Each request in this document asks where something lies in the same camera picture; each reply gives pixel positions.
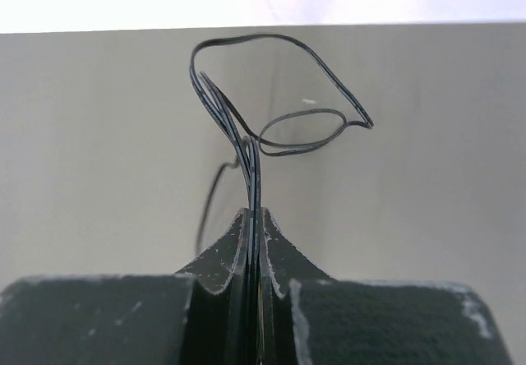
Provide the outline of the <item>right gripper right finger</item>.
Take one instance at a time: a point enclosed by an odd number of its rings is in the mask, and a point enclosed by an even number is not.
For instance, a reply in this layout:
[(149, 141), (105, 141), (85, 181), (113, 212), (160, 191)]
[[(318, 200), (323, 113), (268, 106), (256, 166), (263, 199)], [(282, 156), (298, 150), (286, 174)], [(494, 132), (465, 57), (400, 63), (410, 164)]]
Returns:
[(489, 307), (451, 282), (336, 280), (261, 212), (265, 364), (509, 364)]

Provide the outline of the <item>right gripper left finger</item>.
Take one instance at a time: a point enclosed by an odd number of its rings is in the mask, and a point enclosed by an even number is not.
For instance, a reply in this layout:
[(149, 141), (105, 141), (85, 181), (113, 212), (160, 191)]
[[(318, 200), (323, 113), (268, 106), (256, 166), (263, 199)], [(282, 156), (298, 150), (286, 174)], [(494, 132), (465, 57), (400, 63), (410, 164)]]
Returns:
[(4, 364), (248, 364), (250, 217), (168, 275), (41, 275), (1, 293)]

